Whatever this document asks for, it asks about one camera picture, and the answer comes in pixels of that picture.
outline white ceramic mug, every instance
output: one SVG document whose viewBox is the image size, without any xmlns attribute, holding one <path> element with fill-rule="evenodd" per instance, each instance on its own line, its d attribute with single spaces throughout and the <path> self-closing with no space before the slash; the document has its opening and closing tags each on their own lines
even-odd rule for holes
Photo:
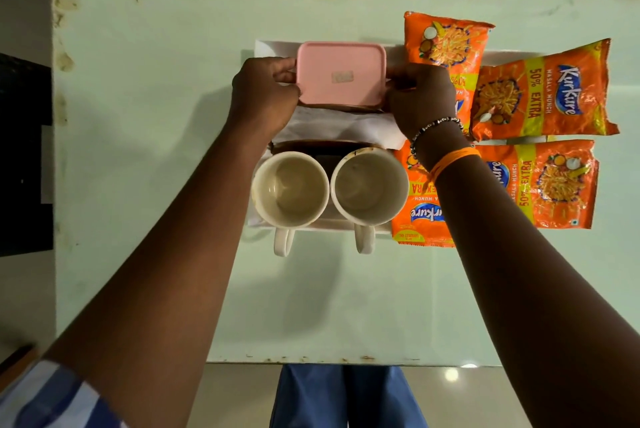
<svg viewBox="0 0 640 428">
<path fill-rule="evenodd" d="M 329 201 L 329 179 L 314 158 L 285 151 L 267 159 L 251 184 L 251 199 L 260 216 L 276 227 L 273 252 L 286 256 L 295 230 L 315 221 Z"/>
<path fill-rule="evenodd" d="M 353 222 L 356 248 L 371 254 L 376 228 L 391 221 L 409 196 L 409 177 L 391 152 L 362 148 L 342 158 L 331 177 L 331 198 L 340 213 Z"/>
</svg>

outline white countertop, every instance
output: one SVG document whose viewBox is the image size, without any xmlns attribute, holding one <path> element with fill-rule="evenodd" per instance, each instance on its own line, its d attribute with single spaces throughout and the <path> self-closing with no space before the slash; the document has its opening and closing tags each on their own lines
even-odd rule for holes
<svg viewBox="0 0 640 428">
<path fill-rule="evenodd" d="M 633 139 L 640 0 L 57 2 L 58 332 L 195 168 L 224 122 L 231 79 L 256 38 L 402 43 L 405 10 L 494 23 L 489 49 L 552 53 L 613 38 L 608 107 L 622 134 L 597 138 L 593 229 L 546 234 L 640 328 L 640 145 Z M 379 236 L 375 253 L 362 256 L 350 233 L 300 232 L 290 256 L 278 258 L 273 232 L 250 228 L 209 360 L 500 364 L 455 250 Z"/>
</svg>

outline kurkure logo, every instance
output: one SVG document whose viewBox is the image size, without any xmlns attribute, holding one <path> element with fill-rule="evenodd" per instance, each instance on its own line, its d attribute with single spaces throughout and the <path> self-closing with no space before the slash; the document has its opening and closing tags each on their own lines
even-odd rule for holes
<svg viewBox="0 0 640 428">
<path fill-rule="evenodd" d="M 580 69 L 572 65 L 559 65 L 560 78 L 556 92 L 556 108 L 566 115 L 582 114 L 580 111 Z"/>
<path fill-rule="evenodd" d="M 506 188 L 509 184 L 509 169 L 506 165 L 499 161 L 487 161 L 486 164 L 489 165 L 489 170 L 491 170 L 502 186 Z"/>
<path fill-rule="evenodd" d="M 416 205 L 411 211 L 411 222 L 418 219 L 426 219 L 431 222 L 444 222 L 442 209 L 436 204 L 420 204 Z"/>
</svg>

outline leg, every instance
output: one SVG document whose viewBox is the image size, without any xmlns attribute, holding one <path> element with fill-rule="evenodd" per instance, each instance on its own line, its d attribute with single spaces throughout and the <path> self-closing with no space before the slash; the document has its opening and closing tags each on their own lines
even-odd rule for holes
<svg viewBox="0 0 640 428">
<path fill-rule="evenodd" d="M 349 428 L 427 428 L 397 366 L 345 366 Z"/>
<path fill-rule="evenodd" d="M 347 394 L 342 366 L 282 366 L 269 426 L 346 428 Z"/>
</svg>

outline pink plastic container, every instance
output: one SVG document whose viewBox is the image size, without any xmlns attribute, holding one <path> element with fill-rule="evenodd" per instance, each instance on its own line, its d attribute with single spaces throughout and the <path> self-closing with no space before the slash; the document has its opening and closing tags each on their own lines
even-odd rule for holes
<svg viewBox="0 0 640 428">
<path fill-rule="evenodd" d="M 387 54 L 377 43 L 305 42 L 298 49 L 300 101 L 376 108 L 385 95 Z"/>
</svg>

